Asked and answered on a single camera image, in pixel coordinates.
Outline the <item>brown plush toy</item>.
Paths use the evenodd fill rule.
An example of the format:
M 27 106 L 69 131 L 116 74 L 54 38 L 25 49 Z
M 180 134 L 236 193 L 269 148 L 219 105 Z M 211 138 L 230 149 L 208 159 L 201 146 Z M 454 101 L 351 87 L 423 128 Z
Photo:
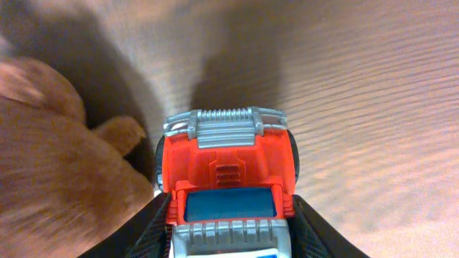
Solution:
M 153 199 L 126 161 L 145 137 L 129 116 L 95 129 L 71 83 L 49 65 L 1 62 L 1 255 L 77 257 Z

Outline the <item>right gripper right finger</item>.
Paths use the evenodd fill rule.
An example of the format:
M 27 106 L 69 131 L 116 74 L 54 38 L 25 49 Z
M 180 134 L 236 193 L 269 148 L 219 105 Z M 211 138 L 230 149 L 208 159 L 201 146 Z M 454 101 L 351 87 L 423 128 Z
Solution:
M 293 205 L 295 215 L 287 219 L 292 258 L 369 258 L 301 196 L 293 196 Z

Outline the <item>red toy fire truck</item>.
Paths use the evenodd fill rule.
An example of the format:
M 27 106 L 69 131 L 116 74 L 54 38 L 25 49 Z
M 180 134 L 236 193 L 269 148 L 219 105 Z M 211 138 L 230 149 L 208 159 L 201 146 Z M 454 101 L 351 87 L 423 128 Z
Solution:
M 299 157 L 283 111 L 197 109 L 163 130 L 156 182 L 175 257 L 291 256 Z

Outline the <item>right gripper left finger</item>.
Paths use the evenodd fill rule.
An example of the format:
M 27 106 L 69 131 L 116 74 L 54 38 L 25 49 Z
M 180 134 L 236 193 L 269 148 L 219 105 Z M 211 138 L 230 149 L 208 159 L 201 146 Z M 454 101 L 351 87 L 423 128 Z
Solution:
M 164 258 L 171 227 L 166 225 L 169 193 L 161 193 L 115 233 L 78 258 Z

